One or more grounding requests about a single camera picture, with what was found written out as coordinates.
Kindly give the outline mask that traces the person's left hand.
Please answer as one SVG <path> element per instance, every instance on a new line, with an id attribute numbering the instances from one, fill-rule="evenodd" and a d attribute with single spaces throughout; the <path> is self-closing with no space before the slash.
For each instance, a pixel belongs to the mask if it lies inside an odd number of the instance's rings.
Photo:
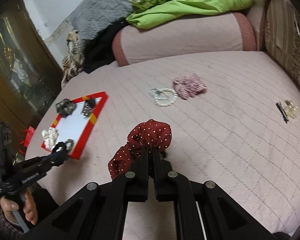
<path id="1" fill-rule="evenodd" d="M 24 202 L 23 212 L 25 214 L 25 218 L 31 224 L 36 225 L 38 220 L 38 212 L 30 189 L 26 190 L 26 192 L 24 193 L 24 197 L 25 197 L 25 202 Z M 5 197 L 2 197 L 0 199 L 0 206 L 8 221 L 17 222 L 17 219 L 13 214 L 14 211 L 19 210 L 19 205 L 16 202 L 9 200 Z"/>

